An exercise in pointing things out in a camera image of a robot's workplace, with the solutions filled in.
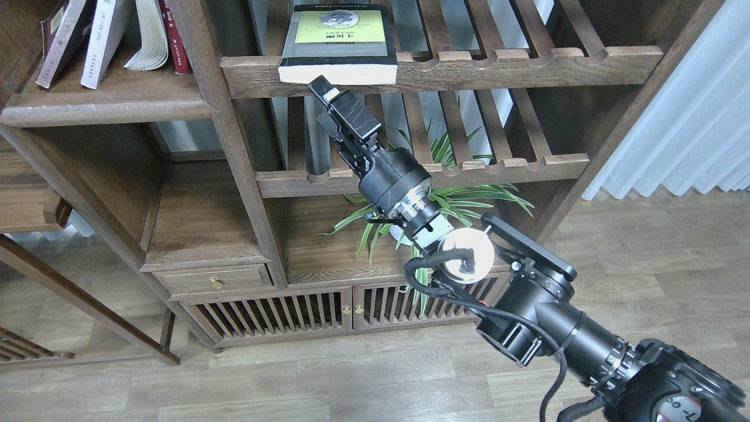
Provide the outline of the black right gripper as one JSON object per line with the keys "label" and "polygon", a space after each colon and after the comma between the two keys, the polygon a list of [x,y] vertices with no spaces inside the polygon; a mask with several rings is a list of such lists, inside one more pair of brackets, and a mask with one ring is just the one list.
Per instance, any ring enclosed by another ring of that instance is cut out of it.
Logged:
{"label": "black right gripper", "polygon": [[308,83],[326,107],[318,123],[332,137],[338,154],[358,176],[359,192],[384,218],[431,218],[429,176],[404,148],[378,141],[383,126],[351,91],[340,91],[324,75]]}

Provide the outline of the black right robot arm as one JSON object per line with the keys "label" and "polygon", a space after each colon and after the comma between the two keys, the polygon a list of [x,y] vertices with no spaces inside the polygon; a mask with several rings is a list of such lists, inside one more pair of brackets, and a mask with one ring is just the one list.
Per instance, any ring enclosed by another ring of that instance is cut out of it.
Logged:
{"label": "black right robot arm", "polygon": [[593,397],[561,411],[559,421],[598,409],[608,421],[745,420],[745,393],[725,377],[657,339],[634,346],[573,307],[574,268],[522,232],[490,213],[479,229],[453,227],[429,200],[428,172],[404,148],[379,144],[381,123],[351,91],[324,76],[309,89],[326,107],[318,122],[373,207],[367,221],[400,226],[421,249],[405,264],[408,284],[479,316],[477,332],[517,366],[537,356],[560,364],[540,420],[568,372]]}

